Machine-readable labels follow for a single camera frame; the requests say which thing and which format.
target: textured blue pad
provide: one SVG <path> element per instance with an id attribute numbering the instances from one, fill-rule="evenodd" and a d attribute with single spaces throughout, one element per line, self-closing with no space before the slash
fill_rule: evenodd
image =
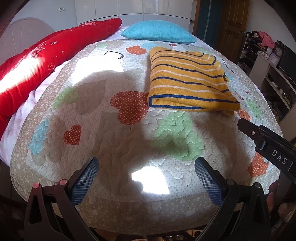
<path id="1" fill-rule="evenodd" d="M 82 200 L 89 190 L 94 178 L 96 177 L 98 170 L 99 161 L 97 158 L 94 158 L 72 188 L 72 206 L 82 203 Z"/>
<path id="2" fill-rule="evenodd" d="M 208 169 L 202 163 L 200 158 L 195 160 L 194 169 L 213 204 L 221 206 L 223 203 L 222 189 L 212 178 Z"/>

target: mattress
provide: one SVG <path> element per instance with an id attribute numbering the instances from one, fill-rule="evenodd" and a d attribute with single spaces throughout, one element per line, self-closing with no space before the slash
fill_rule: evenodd
<path id="1" fill-rule="evenodd" d="M 228 115 L 148 107 L 154 46 L 214 55 L 241 109 Z M 98 175 L 76 206 L 87 225 L 141 235 L 187 230 L 217 210 L 195 174 L 197 157 L 238 184 L 260 182 L 265 192 L 278 179 L 279 170 L 238 131 L 240 118 L 281 134 L 252 81 L 219 52 L 158 41 L 94 43 L 62 68 L 24 121 L 12 183 L 27 200 L 34 182 L 68 179 L 95 156 Z"/>
<path id="2" fill-rule="evenodd" d="M 126 39 L 125 37 L 121 36 L 120 34 L 126 29 L 127 27 L 120 27 L 120 29 L 115 32 L 113 35 L 107 37 L 105 40 L 100 42 L 115 40 L 115 39 Z M 201 41 L 199 38 L 193 37 L 196 39 L 196 42 L 192 45 L 200 46 L 205 48 L 211 48 L 209 45 Z M 34 108 L 35 104 L 38 102 L 40 97 L 42 96 L 45 89 L 55 80 L 55 78 L 59 75 L 61 69 L 65 66 L 66 63 L 69 61 L 65 61 L 60 66 L 57 66 L 55 70 L 37 87 L 36 90 L 33 90 L 28 99 L 20 106 L 17 112 L 11 117 L 5 132 L 0 140 L 0 159 L 10 166 L 10 158 L 12 154 L 12 150 L 15 146 L 17 138 L 19 136 L 20 130 L 22 125 L 30 113 L 30 111 Z"/>

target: headboard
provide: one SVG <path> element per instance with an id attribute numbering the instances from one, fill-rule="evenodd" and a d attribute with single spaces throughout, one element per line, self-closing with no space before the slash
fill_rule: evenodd
<path id="1" fill-rule="evenodd" d="M 0 65 L 53 32 L 38 18 L 22 18 L 11 23 L 0 38 Z"/>

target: television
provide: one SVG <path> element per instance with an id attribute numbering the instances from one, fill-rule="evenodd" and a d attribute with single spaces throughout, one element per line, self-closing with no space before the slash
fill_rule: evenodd
<path id="1" fill-rule="evenodd" d="M 283 57 L 279 63 L 279 67 L 284 71 L 293 83 L 296 83 L 296 53 L 294 53 L 289 47 L 285 47 Z"/>

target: blue pillow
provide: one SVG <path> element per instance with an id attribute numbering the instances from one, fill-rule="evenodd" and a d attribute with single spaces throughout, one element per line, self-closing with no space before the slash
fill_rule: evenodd
<path id="1" fill-rule="evenodd" d="M 128 39 L 164 41 L 177 44 L 195 43 L 196 39 L 183 27 L 163 20 L 134 23 L 121 33 Z"/>

